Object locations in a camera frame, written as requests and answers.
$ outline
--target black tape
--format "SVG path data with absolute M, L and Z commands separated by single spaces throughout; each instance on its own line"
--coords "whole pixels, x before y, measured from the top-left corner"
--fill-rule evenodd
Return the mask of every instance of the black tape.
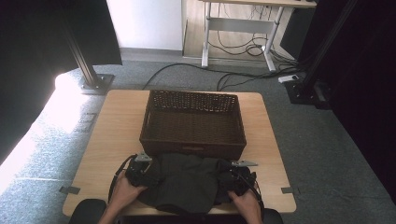
M 80 191 L 80 189 L 79 188 L 76 188 L 76 187 L 64 187 L 64 186 L 61 186 L 61 188 L 59 189 L 59 192 L 61 192 L 61 193 L 63 193 L 63 194 L 69 194 L 69 193 L 71 193 L 71 194 L 79 194 L 79 191 Z
M 294 189 L 294 188 L 292 188 L 292 187 L 281 188 L 281 189 L 282 189 L 282 193 L 283 193 L 283 194 L 288 194 L 288 193 L 300 194 L 300 190 L 299 190 L 299 189 Z

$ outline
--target floor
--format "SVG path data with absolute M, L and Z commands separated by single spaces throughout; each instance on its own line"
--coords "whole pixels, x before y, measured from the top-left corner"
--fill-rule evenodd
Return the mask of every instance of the floor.
M 123 66 L 95 66 L 116 76 L 111 89 L 141 90 L 149 78 L 170 63 L 199 64 L 179 52 L 123 49 Z M 213 61 L 210 69 L 260 74 L 262 63 Z M 188 66 L 163 70 L 148 89 L 214 91 L 223 76 Z M 67 223 L 63 215 L 95 119 L 105 96 L 81 95 L 81 73 L 57 78 L 57 90 L 43 112 L 0 168 L 0 223 Z M 244 82 L 231 78 L 230 84 Z M 330 110 L 292 105 L 277 78 L 263 78 L 226 91 L 259 92 L 293 189 L 297 210 L 281 214 L 288 223 L 393 223 L 391 201 L 359 149 Z

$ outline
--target white desk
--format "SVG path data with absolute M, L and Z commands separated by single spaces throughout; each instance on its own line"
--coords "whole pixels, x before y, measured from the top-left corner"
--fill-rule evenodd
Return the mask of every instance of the white desk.
M 240 32 L 250 34 L 268 34 L 268 40 L 265 46 L 262 46 L 262 51 L 265 61 L 268 64 L 270 72 L 275 72 L 276 68 L 271 57 L 270 49 L 274 42 L 277 27 L 279 26 L 280 18 L 282 17 L 284 7 L 301 7 L 309 8 L 315 7 L 315 2 L 307 2 L 306 0 L 200 0 L 206 3 L 206 23 L 205 23 L 205 41 L 202 52 L 202 67 L 208 67 L 209 54 L 209 31 L 228 31 Z M 274 21 L 250 21 L 237 20 L 228 18 L 213 18 L 210 16 L 210 9 L 212 3 L 225 4 L 241 4 L 241 5 L 256 5 L 256 6 L 271 6 L 279 7 Z

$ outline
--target wooden table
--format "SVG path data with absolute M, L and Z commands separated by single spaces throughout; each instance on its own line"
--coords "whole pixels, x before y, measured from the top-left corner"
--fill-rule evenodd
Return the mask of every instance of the wooden table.
M 284 7 L 300 7 L 309 8 L 316 7 L 314 1 L 307 2 L 306 0 L 200 0 L 206 2 L 206 21 L 205 21 L 205 41 L 202 51 L 202 67 L 208 67 L 209 57 L 209 31 L 228 31 L 240 32 L 250 34 L 268 34 L 268 40 L 265 46 L 262 46 L 262 52 L 267 62 L 270 72 L 275 72 L 276 68 L 272 60 L 270 49 L 274 42 L 277 27 L 279 26 L 280 18 L 283 14 Z M 210 16 L 212 3 L 224 4 L 240 4 L 240 5 L 254 5 L 254 6 L 270 6 L 279 7 L 274 21 L 253 21 L 253 20 L 237 20 L 229 18 L 213 18 Z
M 281 190 L 288 188 L 290 184 L 262 96 L 246 92 L 232 94 L 238 96 L 247 139 L 241 160 L 259 164 L 251 167 L 251 171 L 257 172 L 265 206 L 280 213 L 294 212 L 296 204 L 293 195 L 284 194 Z M 139 135 L 148 98 L 149 91 L 108 93 L 73 181 L 72 187 L 79 188 L 80 191 L 78 194 L 68 194 L 64 203 L 65 215 L 71 216 L 78 203 L 84 199 L 107 201 L 114 173 L 128 156 L 143 151 Z M 237 213 L 229 203 L 215 206 L 210 211 L 210 214 L 229 213 Z M 123 214 L 132 216 L 166 213 L 135 202 Z

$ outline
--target gray carpet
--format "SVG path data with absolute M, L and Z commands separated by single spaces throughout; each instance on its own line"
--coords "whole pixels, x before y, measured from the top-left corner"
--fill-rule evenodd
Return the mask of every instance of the gray carpet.
M 123 66 L 95 66 L 95 70 L 116 76 L 111 89 L 141 90 L 168 64 L 124 61 Z M 211 68 L 250 74 L 264 69 Z M 76 83 L 80 79 L 78 70 L 62 76 Z M 147 89 L 215 91 L 220 77 L 219 73 L 175 66 L 161 72 Z M 233 77 L 230 81 L 243 80 Z M 15 175 L 6 178 L 7 188 L 0 189 L 0 223 L 68 221 L 62 212 L 66 196 L 59 189 L 72 183 L 105 96 L 84 96 L 80 102 L 64 98 L 56 105 L 59 111 L 75 106 L 77 113 L 76 125 L 68 127 L 67 123 L 52 122 L 61 116 L 50 111 L 57 91 L 14 149 L 17 161 L 25 163 L 21 168 L 8 168 Z M 257 79 L 226 91 L 255 91 L 264 99 L 297 203 L 296 212 L 282 214 L 286 224 L 395 223 L 396 206 L 332 111 L 292 105 L 276 78 Z

